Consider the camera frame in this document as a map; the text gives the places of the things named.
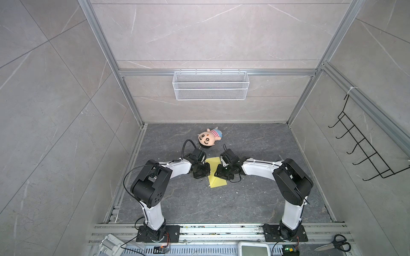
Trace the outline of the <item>small red-wired circuit board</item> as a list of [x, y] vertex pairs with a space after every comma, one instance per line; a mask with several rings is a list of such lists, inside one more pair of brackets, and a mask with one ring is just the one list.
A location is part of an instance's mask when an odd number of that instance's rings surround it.
[[154, 254], [166, 254], [170, 252], [170, 246], [166, 245], [161, 245], [161, 246], [155, 246], [153, 248], [153, 253]]

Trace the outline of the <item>plush doll toy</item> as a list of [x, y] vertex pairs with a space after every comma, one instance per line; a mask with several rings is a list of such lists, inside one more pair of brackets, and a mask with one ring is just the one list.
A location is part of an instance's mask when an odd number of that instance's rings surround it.
[[205, 132], [198, 134], [198, 141], [201, 146], [209, 148], [212, 147], [215, 142], [220, 141], [222, 137], [222, 131], [216, 127], [214, 129], [207, 129]]

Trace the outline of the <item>white device bottom left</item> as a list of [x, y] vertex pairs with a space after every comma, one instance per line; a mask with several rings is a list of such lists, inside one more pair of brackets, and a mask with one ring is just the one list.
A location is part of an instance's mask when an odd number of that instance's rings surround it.
[[108, 234], [99, 244], [99, 255], [121, 256], [126, 250], [125, 242], [112, 234]]

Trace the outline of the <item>white digital scale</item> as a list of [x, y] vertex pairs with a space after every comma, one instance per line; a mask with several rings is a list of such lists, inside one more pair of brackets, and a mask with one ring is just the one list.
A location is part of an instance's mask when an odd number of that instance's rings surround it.
[[271, 256], [271, 249], [265, 243], [239, 242], [238, 256]]

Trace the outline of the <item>small green circuit board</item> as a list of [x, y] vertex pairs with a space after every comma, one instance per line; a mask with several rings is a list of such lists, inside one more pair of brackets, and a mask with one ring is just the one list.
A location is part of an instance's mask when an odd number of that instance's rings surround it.
[[283, 256], [299, 256], [300, 251], [293, 246], [284, 246], [283, 247]]

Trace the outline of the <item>yellow square paper sheet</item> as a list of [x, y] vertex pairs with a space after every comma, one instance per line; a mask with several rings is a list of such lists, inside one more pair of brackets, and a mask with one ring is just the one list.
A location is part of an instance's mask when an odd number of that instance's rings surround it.
[[224, 179], [218, 178], [215, 176], [218, 165], [221, 164], [219, 157], [212, 157], [206, 159], [206, 163], [210, 165], [210, 175], [208, 176], [210, 188], [216, 188], [221, 186], [226, 186], [227, 182]]

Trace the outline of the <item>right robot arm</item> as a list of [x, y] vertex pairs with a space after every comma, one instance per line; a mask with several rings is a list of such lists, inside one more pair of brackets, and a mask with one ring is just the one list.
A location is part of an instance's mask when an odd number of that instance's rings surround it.
[[238, 157], [231, 149], [220, 155], [215, 176], [231, 181], [235, 175], [258, 176], [276, 182], [285, 199], [285, 208], [279, 223], [278, 232], [281, 239], [289, 241], [296, 237], [302, 226], [302, 213], [308, 204], [307, 197], [313, 188], [311, 178], [292, 159], [279, 162], [255, 160]]

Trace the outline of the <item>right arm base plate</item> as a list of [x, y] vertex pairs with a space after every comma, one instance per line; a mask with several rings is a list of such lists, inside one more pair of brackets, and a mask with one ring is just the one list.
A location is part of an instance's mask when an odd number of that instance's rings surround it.
[[307, 242], [308, 237], [303, 225], [291, 230], [283, 223], [278, 225], [262, 225], [266, 242]]

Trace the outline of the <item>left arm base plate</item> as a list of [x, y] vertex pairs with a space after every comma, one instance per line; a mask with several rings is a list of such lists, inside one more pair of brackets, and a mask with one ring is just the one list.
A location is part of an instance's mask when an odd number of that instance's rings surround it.
[[136, 242], [171, 242], [177, 243], [180, 237], [180, 228], [178, 225], [162, 225], [159, 230], [153, 230], [146, 225], [138, 228]]

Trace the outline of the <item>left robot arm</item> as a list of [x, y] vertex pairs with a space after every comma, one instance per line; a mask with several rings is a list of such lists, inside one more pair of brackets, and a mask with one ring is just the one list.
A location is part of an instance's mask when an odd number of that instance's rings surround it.
[[169, 181], [178, 176], [193, 173], [195, 179], [210, 175], [210, 165], [203, 150], [195, 149], [192, 153], [170, 162], [149, 160], [142, 167], [130, 187], [131, 195], [142, 206], [144, 224], [150, 231], [160, 233], [165, 227], [161, 200], [164, 197]]

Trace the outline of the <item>black handled scissors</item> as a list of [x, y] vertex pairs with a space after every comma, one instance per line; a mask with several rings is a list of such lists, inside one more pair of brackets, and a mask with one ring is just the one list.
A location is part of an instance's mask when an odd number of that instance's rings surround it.
[[314, 249], [314, 251], [326, 251], [330, 249], [337, 249], [342, 252], [350, 252], [351, 248], [351, 244], [348, 242], [347, 238], [344, 235], [336, 234], [329, 244], [320, 246]]

